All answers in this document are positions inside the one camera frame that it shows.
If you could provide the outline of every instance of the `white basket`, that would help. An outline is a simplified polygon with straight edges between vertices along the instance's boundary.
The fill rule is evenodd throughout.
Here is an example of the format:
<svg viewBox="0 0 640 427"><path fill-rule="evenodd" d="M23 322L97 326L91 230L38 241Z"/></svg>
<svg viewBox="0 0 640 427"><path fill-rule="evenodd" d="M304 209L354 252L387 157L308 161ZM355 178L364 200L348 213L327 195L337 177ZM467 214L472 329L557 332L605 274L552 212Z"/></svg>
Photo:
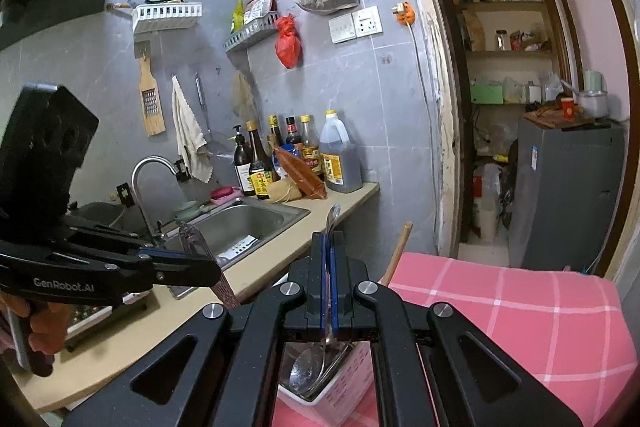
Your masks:
<svg viewBox="0 0 640 427"><path fill-rule="evenodd" d="M303 400L281 385L278 386L278 398L311 421L339 427L355 411L372 383L371 348L368 342L360 342L313 402Z"/></svg>
<svg viewBox="0 0 640 427"><path fill-rule="evenodd" d="M190 28L202 17L201 2L141 4L132 13L133 33Z"/></svg>

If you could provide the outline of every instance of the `faucet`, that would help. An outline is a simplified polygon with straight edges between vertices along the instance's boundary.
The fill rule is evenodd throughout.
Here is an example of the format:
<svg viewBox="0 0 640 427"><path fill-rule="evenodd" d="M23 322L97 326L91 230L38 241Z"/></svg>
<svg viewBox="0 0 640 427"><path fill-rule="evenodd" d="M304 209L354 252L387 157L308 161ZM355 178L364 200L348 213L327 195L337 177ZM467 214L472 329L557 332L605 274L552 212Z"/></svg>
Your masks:
<svg viewBox="0 0 640 427"><path fill-rule="evenodd" d="M142 214L142 219L145 221L146 229L151 236L151 239L156 244L162 241L162 231L158 230L158 233L154 231L151 227L151 222L149 221L149 217L146 215L145 207L142 206L142 200L140 199L140 188L138 187L138 175L140 174L140 170L148 163L159 163L167 167L174 176L178 175L178 169L167 159L162 156L148 156L147 158L143 158L138 162L133 169L133 174L131 175L131 194L133 195L133 199L136 202L137 206L140 208L140 214Z"/></svg>

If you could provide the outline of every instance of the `wooden grater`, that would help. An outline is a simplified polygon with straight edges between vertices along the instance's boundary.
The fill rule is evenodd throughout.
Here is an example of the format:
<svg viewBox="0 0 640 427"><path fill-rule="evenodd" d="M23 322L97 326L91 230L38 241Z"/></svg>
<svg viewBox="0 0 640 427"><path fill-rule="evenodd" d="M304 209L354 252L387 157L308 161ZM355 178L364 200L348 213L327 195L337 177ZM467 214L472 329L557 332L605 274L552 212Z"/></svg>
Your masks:
<svg viewBox="0 0 640 427"><path fill-rule="evenodd" d="M158 83L151 74L151 60L145 55L138 59L140 62L140 102L142 104L142 119L145 121L147 136L166 131Z"/></svg>

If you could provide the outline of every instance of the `pink checkered tablecloth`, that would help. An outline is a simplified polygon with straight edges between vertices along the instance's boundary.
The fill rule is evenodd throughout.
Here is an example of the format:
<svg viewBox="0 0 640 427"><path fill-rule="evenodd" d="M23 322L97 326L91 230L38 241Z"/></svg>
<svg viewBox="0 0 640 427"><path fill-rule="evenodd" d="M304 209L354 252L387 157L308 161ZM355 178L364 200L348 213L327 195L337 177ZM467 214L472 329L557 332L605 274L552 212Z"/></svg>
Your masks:
<svg viewBox="0 0 640 427"><path fill-rule="evenodd" d="M616 288L598 277L404 253L390 287L415 304L453 304L585 427L601 418L638 365ZM318 424L278 400L272 425ZM373 386L344 426L378 427Z"/></svg>

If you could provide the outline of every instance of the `human hand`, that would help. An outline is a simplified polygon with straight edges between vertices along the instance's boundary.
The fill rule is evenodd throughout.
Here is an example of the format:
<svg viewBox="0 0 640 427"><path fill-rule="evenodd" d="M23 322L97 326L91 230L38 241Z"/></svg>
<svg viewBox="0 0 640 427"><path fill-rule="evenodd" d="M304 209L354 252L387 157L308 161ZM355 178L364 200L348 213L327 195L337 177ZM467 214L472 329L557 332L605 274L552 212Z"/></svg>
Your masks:
<svg viewBox="0 0 640 427"><path fill-rule="evenodd" d="M0 311L9 308L18 317L28 317L31 311L24 299L0 292ZM29 345L34 351L55 355L65 346L66 328L71 322L72 306L50 302L47 308L31 316Z"/></svg>

